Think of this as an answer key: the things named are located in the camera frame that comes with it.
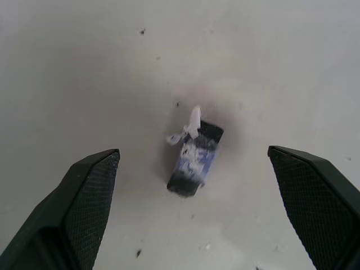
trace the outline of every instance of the wrapped object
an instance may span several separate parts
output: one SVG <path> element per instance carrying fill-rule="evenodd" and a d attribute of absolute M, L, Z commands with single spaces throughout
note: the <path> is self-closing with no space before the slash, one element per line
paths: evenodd
<path fill-rule="evenodd" d="M 206 176 L 215 158 L 217 146 L 224 130 L 216 125 L 200 120 L 200 107 L 195 107 L 189 126 L 183 133 L 167 138 L 170 144 L 183 143 L 175 170 L 167 189 L 181 196 L 193 196 L 200 185 L 205 184 Z"/>

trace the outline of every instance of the dark speck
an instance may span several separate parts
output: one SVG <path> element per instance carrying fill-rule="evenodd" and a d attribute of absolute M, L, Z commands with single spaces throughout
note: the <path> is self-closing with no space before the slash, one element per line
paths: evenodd
<path fill-rule="evenodd" d="M 138 258 L 138 257 L 140 256 L 141 252 L 142 252 L 141 249 L 139 249 L 139 250 L 136 252 L 136 258 Z"/>

